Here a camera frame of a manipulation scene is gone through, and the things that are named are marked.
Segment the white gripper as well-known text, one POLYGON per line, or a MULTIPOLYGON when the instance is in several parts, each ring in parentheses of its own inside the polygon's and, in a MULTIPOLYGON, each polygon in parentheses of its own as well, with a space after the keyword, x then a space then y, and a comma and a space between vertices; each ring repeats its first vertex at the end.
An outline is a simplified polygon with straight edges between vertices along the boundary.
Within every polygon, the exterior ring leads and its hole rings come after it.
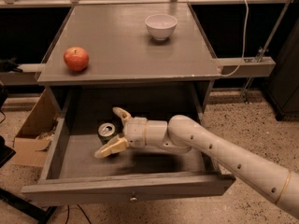
POLYGON ((133 148, 144 148, 145 146, 162 148, 168 142, 166 121, 132 118, 129 112, 117 106, 113 107, 112 111, 121 119, 124 137, 120 137, 118 134, 114 136, 94 153, 95 158, 105 158, 123 152, 129 146, 133 148))

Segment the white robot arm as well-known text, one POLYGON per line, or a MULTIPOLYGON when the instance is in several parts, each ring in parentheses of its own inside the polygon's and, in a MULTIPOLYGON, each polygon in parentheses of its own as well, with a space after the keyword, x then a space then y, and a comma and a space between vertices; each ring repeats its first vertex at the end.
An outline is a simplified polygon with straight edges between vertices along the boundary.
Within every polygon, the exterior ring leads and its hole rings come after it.
POLYGON ((195 148, 215 159, 270 203, 299 218, 299 174, 218 137, 183 115, 163 121, 132 117, 120 107, 115 107, 113 113, 121 119, 122 134, 95 151, 96 158, 123 152, 128 147, 154 146, 174 153, 195 148))

